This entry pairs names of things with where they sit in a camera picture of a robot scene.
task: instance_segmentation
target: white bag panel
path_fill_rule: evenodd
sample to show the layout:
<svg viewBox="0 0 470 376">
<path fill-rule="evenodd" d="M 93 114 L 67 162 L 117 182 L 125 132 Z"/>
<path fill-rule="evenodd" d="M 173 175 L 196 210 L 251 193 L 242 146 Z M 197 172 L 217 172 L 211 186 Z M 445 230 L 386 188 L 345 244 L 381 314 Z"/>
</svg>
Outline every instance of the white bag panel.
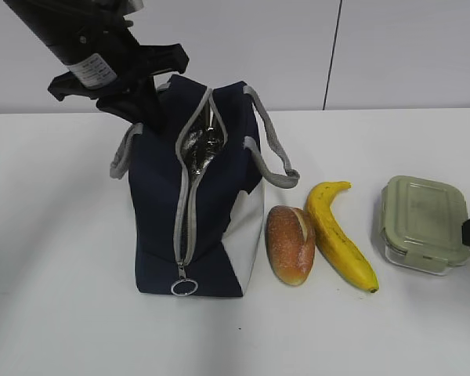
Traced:
<svg viewBox="0 0 470 376">
<path fill-rule="evenodd" d="M 261 181 L 251 194 L 239 192 L 231 211 L 231 222 L 222 238 L 238 283 L 245 294 L 251 279 L 264 220 L 264 190 Z"/>
</svg>

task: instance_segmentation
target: gray bag handle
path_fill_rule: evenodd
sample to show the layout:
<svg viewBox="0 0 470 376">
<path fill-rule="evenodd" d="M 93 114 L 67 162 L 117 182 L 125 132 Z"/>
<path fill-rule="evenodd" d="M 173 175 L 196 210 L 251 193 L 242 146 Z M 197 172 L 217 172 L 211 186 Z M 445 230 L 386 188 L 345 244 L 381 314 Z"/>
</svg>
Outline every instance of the gray bag handle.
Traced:
<svg viewBox="0 0 470 376">
<path fill-rule="evenodd" d="M 125 133 L 125 136 L 118 147 L 117 153 L 110 166 L 110 177 L 121 180 L 131 165 L 132 138 L 134 135 L 143 134 L 143 123 L 136 123 Z"/>
<path fill-rule="evenodd" d="M 252 102 L 258 111 L 259 116 L 263 120 L 263 124 L 265 125 L 266 140 L 268 141 L 269 148 L 282 160 L 286 175 L 276 174 L 269 170 L 265 160 L 263 159 L 263 156 L 261 155 L 261 152 L 258 149 L 258 144 L 252 137 L 245 136 L 244 148 L 251 151 L 256 167 L 258 168 L 259 172 L 261 172 L 261 175 L 263 175 L 263 177 L 268 181 L 268 183 L 273 184 L 278 188 L 294 188 L 298 185 L 299 182 L 299 172 L 292 168 L 291 161 L 289 161 L 289 157 L 287 156 L 284 148 L 282 147 L 282 144 L 277 137 L 277 133 L 273 127 L 272 119 L 270 119 L 262 101 L 259 99 L 258 93 L 251 86 L 244 86 L 244 94 L 252 97 Z"/>
</svg>

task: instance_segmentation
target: metal ring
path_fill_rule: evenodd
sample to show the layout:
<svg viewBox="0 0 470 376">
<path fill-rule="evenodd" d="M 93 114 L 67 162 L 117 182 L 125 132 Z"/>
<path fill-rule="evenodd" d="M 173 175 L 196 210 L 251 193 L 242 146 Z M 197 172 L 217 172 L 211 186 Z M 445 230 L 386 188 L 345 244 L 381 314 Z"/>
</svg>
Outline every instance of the metal ring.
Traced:
<svg viewBox="0 0 470 376">
<path fill-rule="evenodd" d="M 190 291 L 183 292 L 183 293 L 175 292 L 176 287 L 178 287 L 180 284 L 186 284 L 186 283 L 193 284 L 193 288 Z M 191 280 L 190 278 L 177 280 L 171 286 L 171 293 L 175 296 L 190 296 L 192 294 L 195 294 L 197 290 L 198 290 L 198 283 L 195 280 Z"/>
</svg>

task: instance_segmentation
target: zipper pull ring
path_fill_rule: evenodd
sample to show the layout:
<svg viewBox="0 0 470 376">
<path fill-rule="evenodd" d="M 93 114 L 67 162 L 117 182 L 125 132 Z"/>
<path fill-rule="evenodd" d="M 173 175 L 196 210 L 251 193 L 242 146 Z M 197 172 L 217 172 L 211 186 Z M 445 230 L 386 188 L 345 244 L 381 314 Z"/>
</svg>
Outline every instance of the zipper pull ring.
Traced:
<svg viewBox="0 0 470 376">
<path fill-rule="evenodd" d="M 183 297 L 183 296 L 190 296 L 194 294 L 198 290 L 198 283 L 195 280 L 186 277 L 185 266 L 182 262 L 178 263 L 178 273 L 179 279 L 172 284 L 171 286 L 171 293 L 175 296 Z M 181 284 L 188 284 L 191 285 L 189 290 L 178 292 L 176 288 Z"/>
</svg>

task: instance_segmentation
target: robotic arm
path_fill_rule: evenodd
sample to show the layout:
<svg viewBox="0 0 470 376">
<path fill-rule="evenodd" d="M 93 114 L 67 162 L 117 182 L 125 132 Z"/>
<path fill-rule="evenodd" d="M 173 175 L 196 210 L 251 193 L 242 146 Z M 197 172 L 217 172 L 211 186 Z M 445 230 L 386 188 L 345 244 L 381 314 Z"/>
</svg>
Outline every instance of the robotic arm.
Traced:
<svg viewBox="0 0 470 376">
<path fill-rule="evenodd" d="M 154 75 L 184 73 L 189 59 L 181 45 L 141 46 L 124 16 L 142 0 L 4 0 L 70 72 L 49 91 L 97 99 L 97 108 L 156 132 L 166 119 Z"/>
</svg>

